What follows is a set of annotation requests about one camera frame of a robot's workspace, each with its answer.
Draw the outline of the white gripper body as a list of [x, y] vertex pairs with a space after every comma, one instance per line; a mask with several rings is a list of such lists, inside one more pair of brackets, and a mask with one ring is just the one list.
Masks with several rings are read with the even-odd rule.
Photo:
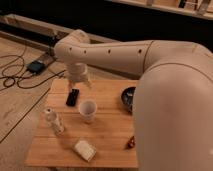
[[88, 80], [88, 68], [86, 64], [74, 63], [67, 65], [68, 80], [71, 83], [80, 83]]

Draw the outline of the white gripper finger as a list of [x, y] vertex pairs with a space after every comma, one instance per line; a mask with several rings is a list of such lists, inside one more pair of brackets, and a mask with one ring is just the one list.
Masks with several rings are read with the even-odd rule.
[[72, 85], [72, 82], [68, 82], [68, 89], [72, 89], [73, 85]]
[[91, 82], [89, 80], [85, 80], [84, 81], [84, 84], [88, 87], [88, 88], [91, 88]]

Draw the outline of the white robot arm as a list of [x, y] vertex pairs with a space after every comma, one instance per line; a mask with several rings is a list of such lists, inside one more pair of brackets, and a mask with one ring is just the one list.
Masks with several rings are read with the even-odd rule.
[[82, 30], [54, 51], [69, 79], [89, 65], [135, 74], [134, 136], [140, 171], [213, 171], [213, 51], [188, 41], [92, 44]]

